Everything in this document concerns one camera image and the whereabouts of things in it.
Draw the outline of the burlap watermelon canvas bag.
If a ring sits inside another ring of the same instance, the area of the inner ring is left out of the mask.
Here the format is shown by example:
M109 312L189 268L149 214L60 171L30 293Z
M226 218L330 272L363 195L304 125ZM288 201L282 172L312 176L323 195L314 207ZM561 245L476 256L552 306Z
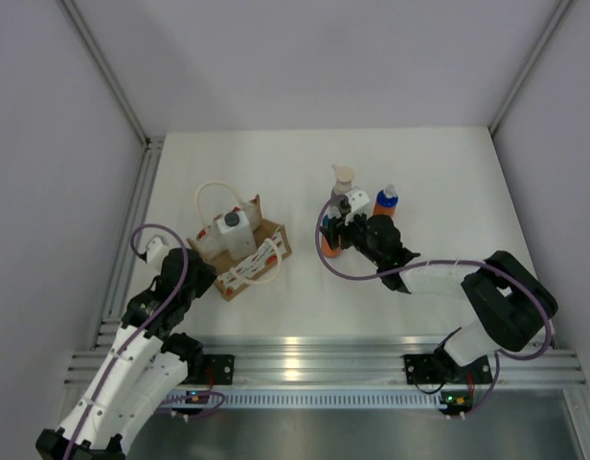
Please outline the burlap watermelon canvas bag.
M208 219L203 215L201 195L213 186L227 189L237 205ZM225 301L277 278L292 249L285 226L263 216L259 195L243 200L232 185L209 181L197 188L194 205L202 227L187 242L215 269L214 286Z

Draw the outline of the white bottle grey cap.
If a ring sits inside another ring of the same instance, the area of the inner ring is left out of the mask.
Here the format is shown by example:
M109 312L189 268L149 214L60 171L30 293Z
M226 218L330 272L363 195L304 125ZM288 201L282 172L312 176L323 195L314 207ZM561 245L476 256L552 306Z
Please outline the white bottle grey cap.
M257 251L252 226L244 211L226 213L217 221L217 228L233 261L245 259Z

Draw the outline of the grey pump bottle beige top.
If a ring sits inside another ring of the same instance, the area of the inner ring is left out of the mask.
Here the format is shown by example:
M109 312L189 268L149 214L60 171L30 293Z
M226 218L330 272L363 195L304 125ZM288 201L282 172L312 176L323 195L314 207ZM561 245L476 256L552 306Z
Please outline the grey pump bottle beige top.
M330 198L346 195L352 189L355 173L351 167L332 165L335 183L330 192Z

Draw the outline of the orange bottle blue pump top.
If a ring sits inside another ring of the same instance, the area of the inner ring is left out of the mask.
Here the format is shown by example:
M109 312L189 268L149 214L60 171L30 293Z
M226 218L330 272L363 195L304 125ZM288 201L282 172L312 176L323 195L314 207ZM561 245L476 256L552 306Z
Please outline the orange bottle blue pump top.
M395 215L398 202L399 197L395 185L392 183L387 184L376 195L373 215L392 218Z

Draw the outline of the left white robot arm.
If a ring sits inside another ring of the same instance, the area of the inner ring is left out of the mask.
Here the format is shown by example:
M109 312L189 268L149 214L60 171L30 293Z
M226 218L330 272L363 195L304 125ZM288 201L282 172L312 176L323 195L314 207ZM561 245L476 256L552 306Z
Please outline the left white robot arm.
M193 300L216 279L192 249L149 256L160 272L130 299L115 339L95 377L57 428L35 442L43 459L124 459L171 390L203 376L200 341L178 333Z

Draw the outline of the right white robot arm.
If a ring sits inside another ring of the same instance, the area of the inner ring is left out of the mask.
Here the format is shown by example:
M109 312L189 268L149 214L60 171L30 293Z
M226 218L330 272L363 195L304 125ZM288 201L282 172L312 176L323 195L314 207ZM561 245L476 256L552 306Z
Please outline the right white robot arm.
M430 357L444 381L457 380L469 365L495 352L522 359L523 348L551 329L555 297L510 252L482 261L425 261L405 247L393 221L383 215L322 217L318 231L332 249L354 248L376 268L389 290L436 294L466 301L475 318L446 337Z

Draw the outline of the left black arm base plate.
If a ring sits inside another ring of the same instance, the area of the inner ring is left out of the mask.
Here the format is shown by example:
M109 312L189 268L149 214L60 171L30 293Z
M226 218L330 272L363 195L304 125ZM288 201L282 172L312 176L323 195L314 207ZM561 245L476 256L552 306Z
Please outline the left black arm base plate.
M232 385L235 361L234 355L205 355L199 374L200 384L209 387Z

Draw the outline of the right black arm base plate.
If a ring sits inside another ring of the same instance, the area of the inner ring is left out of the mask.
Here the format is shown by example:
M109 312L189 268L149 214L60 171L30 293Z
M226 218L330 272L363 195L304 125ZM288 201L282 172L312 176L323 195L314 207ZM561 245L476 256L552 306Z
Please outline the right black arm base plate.
M409 385L489 384L492 374L488 358L479 357L466 366L459 366L446 354L404 355L406 381Z

